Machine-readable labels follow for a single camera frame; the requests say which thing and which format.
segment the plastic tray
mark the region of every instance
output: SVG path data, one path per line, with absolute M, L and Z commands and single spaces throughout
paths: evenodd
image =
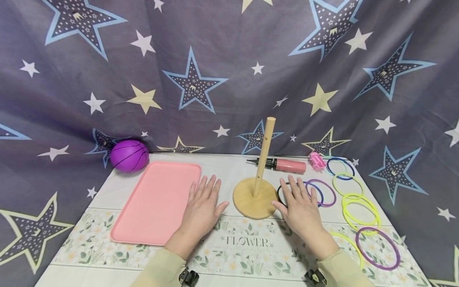
M 201 167 L 152 162 L 145 169 L 110 232 L 115 242 L 164 246 L 180 227 L 192 182 Z

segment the sleeve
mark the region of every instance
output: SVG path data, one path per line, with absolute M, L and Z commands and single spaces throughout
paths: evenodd
M 375 287 L 342 249 L 319 261 L 319 271 L 327 279 L 327 287 Z
M 179 275 L 185 260 L 162 248 L 150 259 L 131 287 L 181 287 Z

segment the pink toy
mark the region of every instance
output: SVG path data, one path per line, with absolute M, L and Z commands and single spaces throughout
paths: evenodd
M 313 169 L 315 171 L 320 171 L 320 170 L 323 170 L 324 167 L 326 166 L 324 160 L 322 159 L 322 157 L 316 153 L 316 152 L 312 152 L 309 154 L 310 156 L 310 161 L 311 161 L 311 164 L 313 166 Z

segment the ball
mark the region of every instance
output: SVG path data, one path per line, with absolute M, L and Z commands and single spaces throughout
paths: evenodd
M 135 172 L 146 166 L 148 155 L 147 147 L 140 141 L 121 141 L 113 147 L 110 162 L 119 171 Z

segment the wooden base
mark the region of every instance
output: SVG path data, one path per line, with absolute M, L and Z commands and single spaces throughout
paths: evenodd
M 254 177 L 241 180 L 234 189 L 233 202 L 236 209 L 245 217 L 265 219 L 276 211 L 276 208 L 271 205 L 271 201 L 279 201 L 276 189 L 269 182 L 261 180 L 260 193 L 257 198 L 254 198 L 254 186 Z

